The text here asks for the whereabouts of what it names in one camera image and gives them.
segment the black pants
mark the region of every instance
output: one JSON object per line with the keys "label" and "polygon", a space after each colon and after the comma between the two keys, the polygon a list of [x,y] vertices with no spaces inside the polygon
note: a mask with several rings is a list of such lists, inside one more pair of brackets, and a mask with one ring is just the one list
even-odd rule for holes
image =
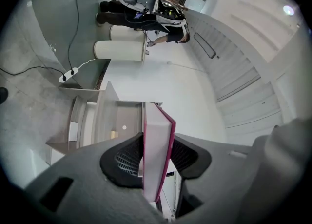
{"label": "black pants", "polygon": [[137,11],[126,8],[119,1],[102,2],[100,4],[101,13],[97,15],[99,23],[106,23],[112,25],[123,25],[133,29],[142,30],[159,30],[166,32],[166,29],[156,22],[156,16],[153,14],[146,14],[140,19],[134,19]]}

